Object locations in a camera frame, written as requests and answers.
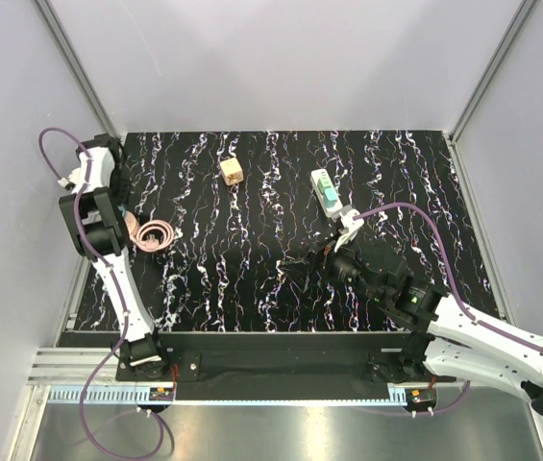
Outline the green usb charger plug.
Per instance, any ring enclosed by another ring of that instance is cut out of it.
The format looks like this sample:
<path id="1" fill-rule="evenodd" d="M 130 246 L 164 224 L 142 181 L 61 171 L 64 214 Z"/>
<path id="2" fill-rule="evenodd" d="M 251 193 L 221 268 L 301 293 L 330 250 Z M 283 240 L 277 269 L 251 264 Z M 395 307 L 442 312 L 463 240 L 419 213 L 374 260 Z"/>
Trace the green usb charger plug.
<path id="1" fill-rule="evenodd" d="M 330 189 L 333 187 L 331 179 L 327 175 L 321 175 L 318 179 L 318 187 L 321 191 Z"/>

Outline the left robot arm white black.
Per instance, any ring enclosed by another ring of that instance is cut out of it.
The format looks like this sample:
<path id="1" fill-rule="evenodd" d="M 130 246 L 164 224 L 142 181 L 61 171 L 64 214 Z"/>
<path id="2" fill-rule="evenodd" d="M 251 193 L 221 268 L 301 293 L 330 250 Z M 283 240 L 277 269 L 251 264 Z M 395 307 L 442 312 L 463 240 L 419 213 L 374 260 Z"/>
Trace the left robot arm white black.
<path id="1" fill-rule="evenodd" d="M 144 307 L 130 268 L 125 217 L 118 207 L 120 141 L 98 134 L 76 151 L 79 173 L 70 181 L 59 207 L 75 249 L 104 284 L 119 325 L 117 378 L 160 381 L 171 357 L 161 346 L 154 322 Z"/>

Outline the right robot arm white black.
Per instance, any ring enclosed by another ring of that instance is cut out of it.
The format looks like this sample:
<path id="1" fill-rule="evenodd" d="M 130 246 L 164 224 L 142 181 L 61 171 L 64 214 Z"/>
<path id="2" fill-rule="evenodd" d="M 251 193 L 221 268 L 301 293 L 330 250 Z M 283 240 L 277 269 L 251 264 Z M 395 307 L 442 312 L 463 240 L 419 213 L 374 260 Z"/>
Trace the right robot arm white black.
<path id="1" fill-rule="evenodd" d="M 492 317 L 413 276 L 391 249 L 339 249 L 333 242 L 281 265 L 300 288 L 314 281 L 351 288 L 408 331 L 406 346 L 374 364 L 389 381 L 444 376 L 484 384 L 527 402 L 543 417 L 543 336 Z"/>

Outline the light teal charger cube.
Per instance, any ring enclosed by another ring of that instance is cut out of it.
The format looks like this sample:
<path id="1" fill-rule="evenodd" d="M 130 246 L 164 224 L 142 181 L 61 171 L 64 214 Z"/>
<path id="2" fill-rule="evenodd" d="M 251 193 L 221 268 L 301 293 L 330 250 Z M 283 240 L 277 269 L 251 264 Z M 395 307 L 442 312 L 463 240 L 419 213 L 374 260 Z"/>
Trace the light teal charger cube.
<path id="1" fill-rule="evenodd" d="M 338 201 L 338 195 L 336 190 L 332 187 L 322 192 L 323 202 L 327 207 L 333 207 Z"/>

